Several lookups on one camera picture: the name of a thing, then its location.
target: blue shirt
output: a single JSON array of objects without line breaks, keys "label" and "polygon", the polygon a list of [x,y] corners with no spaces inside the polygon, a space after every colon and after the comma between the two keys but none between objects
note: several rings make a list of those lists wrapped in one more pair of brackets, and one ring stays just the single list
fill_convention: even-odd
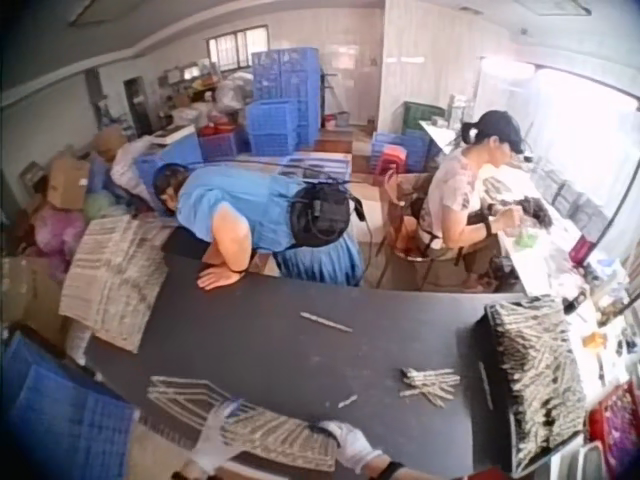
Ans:
[{"label": "blue shirt", "polygon": [[299,179],[228,166],[195,170],[182,186],[176,216],[198,238],[213,242],[211,223],[226,202],[247,219],[254,250],[280,252],[293,245],[289,206]]}]

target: white glove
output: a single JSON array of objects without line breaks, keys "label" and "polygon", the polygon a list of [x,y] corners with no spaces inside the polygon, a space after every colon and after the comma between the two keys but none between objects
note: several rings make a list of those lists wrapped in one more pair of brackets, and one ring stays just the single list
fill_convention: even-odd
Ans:
[{"label": "white glove", "polygon": [[382,455],[382,451],[374,450],[365,438],[364,434],[347,423],[330,421],[320,423],[322,428],[329,430],[340,443],[338,449],[338,461],[347,468],[360,473],[362,467]]},{"label": "white glove", "polygon": [[242,451],[239,447],[227,445],[221,435],[225,420],[239,403],[239,401],[227,402],[211,410],[198,443],[191,452],[193,461],[208,475],[213,474],[216,468]]}]

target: green crate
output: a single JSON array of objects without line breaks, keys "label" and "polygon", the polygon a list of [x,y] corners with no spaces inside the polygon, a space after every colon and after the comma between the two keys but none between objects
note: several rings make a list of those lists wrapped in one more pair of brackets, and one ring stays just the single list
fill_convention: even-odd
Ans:
[{"label": "green crate", "polygon": [[420,122],[429,121],[433,117],[443,117],[444,108],[424,103],[404,102],[404,118],[402,119],[402,132],[406,130],[422,130]]}]

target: floral shirt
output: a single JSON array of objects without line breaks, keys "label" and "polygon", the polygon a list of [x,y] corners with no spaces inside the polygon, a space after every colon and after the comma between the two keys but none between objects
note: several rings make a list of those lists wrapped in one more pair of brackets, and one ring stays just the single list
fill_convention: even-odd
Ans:
[{"label": "floral shirt", "polygon": [[442,248],[442,211],[444,206],[458,212],[473,212],[481,207],[477,193],[478,174],[473,171],[460,150],[444,159],[433,177],[429,195],[420,212],[420,229],[439,237],[432,248]]}]

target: watch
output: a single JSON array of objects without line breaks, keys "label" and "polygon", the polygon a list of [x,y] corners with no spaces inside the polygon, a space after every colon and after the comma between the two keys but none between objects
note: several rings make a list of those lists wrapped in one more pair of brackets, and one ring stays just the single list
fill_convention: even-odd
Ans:
[{"label": "watch", "polygon": [[391,461],[389,462],[389,465],[387,465],[385,469],[380,472],[380,475],[378,475],[375,480],[391,480],[397,473],[397,471],[401,468],[404,468],[404,465],[402,463]]}]

